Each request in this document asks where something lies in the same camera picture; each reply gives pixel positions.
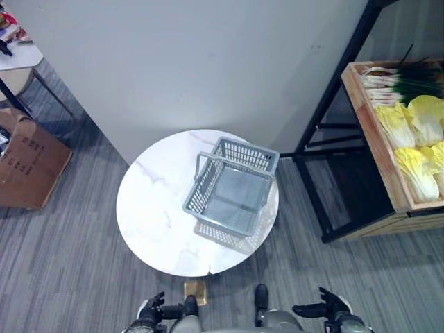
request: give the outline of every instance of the table leg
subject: table leg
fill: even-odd
[[[8,86],[0,79],[0,90],[3,92],[3,95],[11,102],[14,108],[19,109],[20,111],[26,113],[30,118],[33,118],[28,110],[23,106],[22,103],[15,97],[15,95],[9,90]]]
[[[71,110],[65,105],[65,103],[62,102],[61,99],[58,98],[56,94],[51,90],[51,88],[46,83],[43,76],[40,75],[40,73],[33,67],[33,73],[36,79],[40,82],[41,85],[47,90],[47,92],[57,101],[59,104],[65,109],[66,112],[71,116],[72,119],[77,120],[76,116],[71,112]]]

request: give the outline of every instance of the white wall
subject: white wall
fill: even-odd
[[[292,151],[366,0],[7,0],[128,162],[216,128]]]

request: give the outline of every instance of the basket handle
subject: basket handle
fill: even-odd
[[[206,158],[211,159],[211,160],[218,160],[218,161],[222,161],[222,162],[227,162],[227,163],[230,163],[230,164],[233,164],[233,165],[237,165],[238,167],[242,167],[242,168],[254,171],[254,172],[261,173],[264,176],[266,176],[268,178],[268,184],[267,184],[267,188],[266,188],[264,197],[262,198],[262,205],[263,206],[266,205],[266,203],[268,201],[268,194],[270,193],[271,185],[273,184],[273,176],[274,175],[271,172],[264,171],[264,170],[261,170],[261,169],[256,169],[256,168],[253,168],[250,165],[247,165],[247,164],[244,164],[244,163],[240,163],[240,162],[237,162],[237,161],[233,161],[233,160],[230,160],[229,158],[226,158],[226,157],[222,157],[222,156],[218,156],[218,155],[214,155],[214,154],[209,154],[209,153],[205,153],[205,152],[201,151],[197,155],[196,172],[194,174],[194,181],[195,182],[197,182],[198,179],[200,178],[199,169],[200,169],[200,158],[201,157],[206,157]]]

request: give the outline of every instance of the cardboard box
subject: cardboard box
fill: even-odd
[[[17,109],[0,110],[10,141],[0,158],[0,205],[41,209],[72,152]]]

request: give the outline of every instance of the chair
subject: chair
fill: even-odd
[[[22,105],[28,109],[32,114],[33,111],[25,100],[20,96],[29,87],[33,79],[36,78],[37,81],[47,90],[47,92],[57,101],[59,104],[69,113],[69,115],[77,120],[73,115],[71,110],[57,97],[56,94],[47,85],[43,77],[36,71],[33,67],[23,68],[23,69],[11,69],[10,71],[0,71],[0,79],[8,86],[9,90],[17,97],[17,99],[22,103]],[[4,94],[0,92],[0,102],[7,101]]]

